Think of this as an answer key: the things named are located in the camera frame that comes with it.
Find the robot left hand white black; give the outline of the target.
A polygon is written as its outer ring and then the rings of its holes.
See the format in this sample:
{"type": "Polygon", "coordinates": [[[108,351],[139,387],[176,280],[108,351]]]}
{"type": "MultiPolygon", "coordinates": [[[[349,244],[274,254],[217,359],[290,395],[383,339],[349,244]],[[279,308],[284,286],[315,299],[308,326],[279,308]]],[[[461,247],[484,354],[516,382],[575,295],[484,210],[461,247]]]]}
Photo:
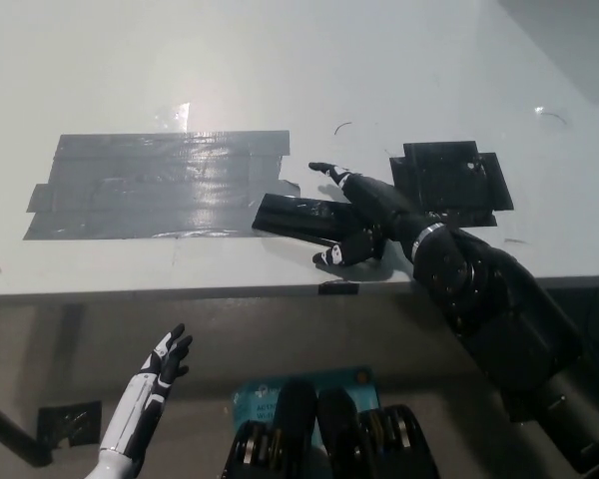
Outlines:
{"type": "Polygon", "coordinates": [[[133,462],[144,457],[175,381],[189,371],[182,362],[193,339],[184,332],[183,324],[168,332],[131,378],[104,434],[102,450],[133,462]]]}

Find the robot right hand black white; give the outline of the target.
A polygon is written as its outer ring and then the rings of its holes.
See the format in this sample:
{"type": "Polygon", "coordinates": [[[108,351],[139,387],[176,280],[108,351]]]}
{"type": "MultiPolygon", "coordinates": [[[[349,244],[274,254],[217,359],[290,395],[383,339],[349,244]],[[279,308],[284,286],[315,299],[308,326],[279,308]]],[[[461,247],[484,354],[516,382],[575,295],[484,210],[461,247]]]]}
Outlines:
{"type": "Polygon", "coordinates": [[[432,221],[418,213],[395,186],[335,164],[311,162],[308,167],[333,180],[364,222],[361,230],[316,254],[314,264],[347,267],[381,259],[387,240],[398,242],[405,257],[415,260],[420,238],[432,221]]]}

